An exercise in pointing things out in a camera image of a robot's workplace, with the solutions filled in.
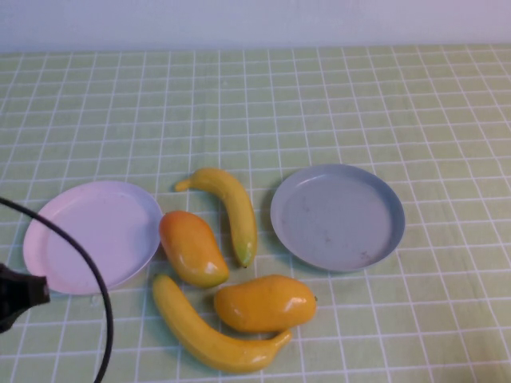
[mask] plastic banana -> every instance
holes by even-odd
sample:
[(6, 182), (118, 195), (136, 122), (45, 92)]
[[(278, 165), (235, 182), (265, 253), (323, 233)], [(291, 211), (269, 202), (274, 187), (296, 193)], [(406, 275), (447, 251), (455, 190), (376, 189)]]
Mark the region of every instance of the plastic banana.
[(213, 369), (229, 373), (263, 369), (292, 338), (290, 330), (272, 339), (246, 341), (219, 333), (199, 316), (167, 275), (161, 274), (154, 279), (153, 297), (167, 326), (183, 347)]
[(240, 264), (247, 267), (257, 252), (257, 226), (252, 203), (241, 182), (224, 170), (201, 168), (175, 186), (176, 192), (188, 188), (211, 192), (224, 202), (234, 252)]

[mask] white wall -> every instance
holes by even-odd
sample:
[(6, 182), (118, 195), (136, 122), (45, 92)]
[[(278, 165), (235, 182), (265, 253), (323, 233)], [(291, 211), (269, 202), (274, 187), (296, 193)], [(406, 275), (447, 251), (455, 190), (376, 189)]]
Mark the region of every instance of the white wall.
[(510, 0), (0, 0), (0, 51), (511, 42)]

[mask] pink plate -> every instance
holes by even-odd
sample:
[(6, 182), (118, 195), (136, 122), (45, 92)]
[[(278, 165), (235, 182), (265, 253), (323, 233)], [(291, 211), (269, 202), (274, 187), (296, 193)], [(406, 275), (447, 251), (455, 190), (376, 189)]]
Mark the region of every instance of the pink plate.
[[(112, 288), (135, 275), (160, 243), (161, 209), (144, 189), (117, 181), (83, 184), (63, 192), (39, 212), (74, 237)], [(99, 292), (82, 257), (59, 235), (32, 220), (23, 243), (29, 272), (45, 275), (51, 290)]]

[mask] mango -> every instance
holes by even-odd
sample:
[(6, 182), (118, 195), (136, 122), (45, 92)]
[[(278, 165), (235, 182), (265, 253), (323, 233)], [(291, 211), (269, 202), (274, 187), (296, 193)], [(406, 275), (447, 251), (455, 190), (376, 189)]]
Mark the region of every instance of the mango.
[(160, 221), (160, 239), (179, 277), (209, 288), (227, 281), (229, 269), (209, 225), (197, 215), (172, 211)]
[(283, 275), (268, 275), (218, 290), (214, 298), (220, 319), (235, 330), (283, 331), (310, 321), (316, 298), (307, 285)]

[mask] black cable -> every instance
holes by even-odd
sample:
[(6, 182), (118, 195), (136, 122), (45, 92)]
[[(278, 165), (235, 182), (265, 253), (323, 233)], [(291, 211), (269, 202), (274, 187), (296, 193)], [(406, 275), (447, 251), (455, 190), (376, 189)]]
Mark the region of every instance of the black cable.
[(101, 362), (101, 365), (99, 367), (99, 370), (97, 371), (96, 380), (94, 383), (101, 383), (103, 380), (103, 377), (105, 376), (106, 368), (109, 365), (110, 356), (112, 355), (112, 345), (113, 345), (113, 314), (112, 314), (112, 303), (110, 302), (109, 292), (106, 288), (105, 281), (103, 280), (103, 277), (101, 277), (101, 274), (99, 270), (97, 269), (96, 264), (94, 261), (90, 258), (90, 255), (87, 254), (87, 251), (84, 250), (84, 248), (71, 237), (69, 234), (67, 234), (65, 231), (63, 231), (59, 226), (55, 225), (54, 223), (50, 222), (45, 217), (40, 216), (35, 211), (31, 211), (30, 209), (23, 207), (22, 205), (18, 205), (17, 203), (5, 199), (0, 196), (0, 204), (5, 205), (7, 207), (10, 207), (11, 209), (14, 209), (16, 211), (19, 211), (20, 213), (24, 215), (28, 215), (30, 218), (35, 219), (42, 223), (43, 225), (47, 226), (49, 229), (55, 231), (57, 234), (59, 234), (63, 239), (65, 239), (69, 244), (80, 253), (80, 255), (83, 257), (87, 265), (89, 266), (90, 270), (94, 274), (94, 278), (97, 280), (97, 284), (99, 286), (99, 290), (101, 291), (101, 295), (103, 296), (103, 302), (105, 304), (105, 313), (106, 313), (106, 344), (105, 344), (105, 353), (103, 354), (103, 361)]

